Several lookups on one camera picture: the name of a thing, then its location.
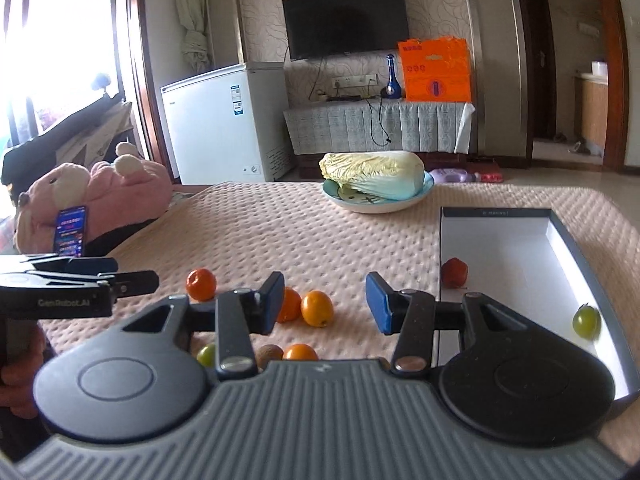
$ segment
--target tangerine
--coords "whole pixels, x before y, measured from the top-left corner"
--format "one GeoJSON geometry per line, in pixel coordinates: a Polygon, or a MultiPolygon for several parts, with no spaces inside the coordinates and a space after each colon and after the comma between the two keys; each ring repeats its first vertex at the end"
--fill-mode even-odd
{"type": "Polygon", "coordinates": [[[282,307],[276,321],[278,323],[286,323],[287,321],[298,319],[300,317],[301,302],[302,298],[295,290],[290,286],[285,287],[282,307]]]}
{"type": "Polygon", "coordinates": [[[309,345],[295,343],[284,351],[282,358],[293,361],[318,361],[318,354],[309,345]]]}
{"type": "Polygon", "coordinates": [[[302,298],[300,312],[307,324],[322,328],[334,318],[334,304],[324,292],[312,290],[302,298]]]}

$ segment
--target wall outlet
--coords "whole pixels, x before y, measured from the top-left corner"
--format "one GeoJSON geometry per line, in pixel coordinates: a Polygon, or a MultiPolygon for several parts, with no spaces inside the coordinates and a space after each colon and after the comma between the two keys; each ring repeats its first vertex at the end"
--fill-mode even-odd
{"type": "Polygon", "coordinates": [[[352,88],[354,86],[375,86],[378,84],[378,74],[345,75],[332,77],[332,88],[352,88]]]}

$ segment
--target green grape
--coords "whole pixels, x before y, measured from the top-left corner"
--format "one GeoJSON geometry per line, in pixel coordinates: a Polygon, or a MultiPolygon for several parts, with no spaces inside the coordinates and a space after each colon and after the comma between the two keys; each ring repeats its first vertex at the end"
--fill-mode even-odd
{"type": "Polygon", "coordinates": [[[582,338],[594,340],[600,331],[600,313],[584,304],[574,316],[574,331],[582,338]]]}
{"type": "Polygon", "coordinates": [[[216,346],[213,343],[204,346],[198,352],[196,359],[202,366],[211,368],[216,360],[216,346]]]}

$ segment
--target cherry tomato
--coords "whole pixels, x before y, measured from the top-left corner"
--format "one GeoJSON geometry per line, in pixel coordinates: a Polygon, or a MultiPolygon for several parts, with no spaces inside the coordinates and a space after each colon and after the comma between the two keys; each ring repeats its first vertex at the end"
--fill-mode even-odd
{"type": "Polygon", "coordinates": [[[216,285],[216,277],[209,269],[192,270],[187,276],[187,294],[196,301],[212,300],[216,285]]]}
{"type": "Polygon", "coordinates": [[[469,267],[457,258],[447,260],[442,266],[442,285],[445,288],[460,288],[465,286],[469,267]]]}

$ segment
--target wall-mounted tv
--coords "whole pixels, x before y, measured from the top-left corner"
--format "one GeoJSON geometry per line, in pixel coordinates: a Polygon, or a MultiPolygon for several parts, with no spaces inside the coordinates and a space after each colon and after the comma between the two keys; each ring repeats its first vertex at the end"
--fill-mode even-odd
{"type": "Polygon", "coordinates": [[[409,38],[404,0],[283,0],[292,60],[395,50],[409,38]]]}

